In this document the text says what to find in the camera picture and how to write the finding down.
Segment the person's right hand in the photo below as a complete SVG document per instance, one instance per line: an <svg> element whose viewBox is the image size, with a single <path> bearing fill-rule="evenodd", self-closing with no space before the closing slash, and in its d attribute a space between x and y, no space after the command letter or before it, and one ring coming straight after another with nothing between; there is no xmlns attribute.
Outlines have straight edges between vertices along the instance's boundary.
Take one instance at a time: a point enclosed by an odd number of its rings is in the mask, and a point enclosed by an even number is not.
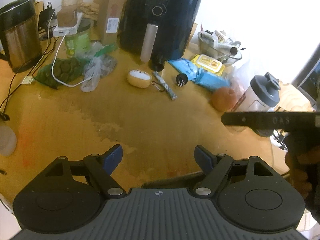
<svg viewBox="0 0 320 240"><path fill-rule="evenodd" d="M300 193L306 208L319 223L319 146L295 156L285 155L289 167L290 183Z"/></svg>

